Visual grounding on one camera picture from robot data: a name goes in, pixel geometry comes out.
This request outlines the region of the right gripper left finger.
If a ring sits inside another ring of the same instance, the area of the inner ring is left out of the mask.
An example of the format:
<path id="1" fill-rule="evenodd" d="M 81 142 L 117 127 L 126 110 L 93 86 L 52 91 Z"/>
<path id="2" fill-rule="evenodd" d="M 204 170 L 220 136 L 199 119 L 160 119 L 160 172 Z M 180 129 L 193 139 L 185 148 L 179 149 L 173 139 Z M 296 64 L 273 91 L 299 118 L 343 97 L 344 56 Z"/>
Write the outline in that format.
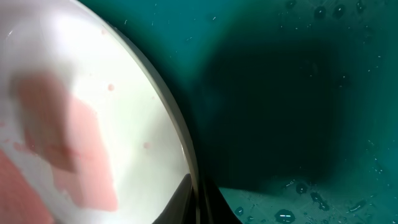
<path id="1" fill-rule="evenodd" d="M 153 224 L 196 224 L 196 200 L 192 178 L 186 174 Z"/>

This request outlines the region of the teal plastic tray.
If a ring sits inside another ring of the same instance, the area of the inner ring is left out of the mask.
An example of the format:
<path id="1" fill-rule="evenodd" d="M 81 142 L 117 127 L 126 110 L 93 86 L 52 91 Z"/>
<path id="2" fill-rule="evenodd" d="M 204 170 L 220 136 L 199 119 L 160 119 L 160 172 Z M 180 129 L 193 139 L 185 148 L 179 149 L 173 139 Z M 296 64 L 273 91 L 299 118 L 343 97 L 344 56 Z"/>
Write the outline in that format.
<path id="1" fill-rule="evenodd" d="M 241 223 L 397 222 L 397 0 L 86 1 Z"/>

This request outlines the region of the white plate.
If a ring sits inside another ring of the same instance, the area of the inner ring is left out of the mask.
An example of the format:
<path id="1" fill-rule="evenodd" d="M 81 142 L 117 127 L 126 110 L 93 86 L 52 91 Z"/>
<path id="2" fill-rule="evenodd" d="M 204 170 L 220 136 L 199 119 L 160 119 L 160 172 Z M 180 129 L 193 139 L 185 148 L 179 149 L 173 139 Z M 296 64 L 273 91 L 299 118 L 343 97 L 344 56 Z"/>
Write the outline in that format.
<path id="1" fill-rule="evenodd" d="M 1 222 L 153 223 L 190 174 L 157 70 L 78 1 L 1 2 Z"/>

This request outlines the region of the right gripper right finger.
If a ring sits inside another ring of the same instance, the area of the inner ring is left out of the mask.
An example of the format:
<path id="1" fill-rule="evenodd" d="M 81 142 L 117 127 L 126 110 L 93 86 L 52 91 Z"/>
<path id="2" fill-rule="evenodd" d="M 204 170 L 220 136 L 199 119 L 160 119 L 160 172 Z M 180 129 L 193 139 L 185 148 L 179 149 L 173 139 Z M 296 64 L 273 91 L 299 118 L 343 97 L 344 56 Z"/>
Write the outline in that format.
<path id="1" fill-rule="evenodd" d="M 209 177 L 202 179 L 200 186 L 200 223 L 241 224 Z"/>

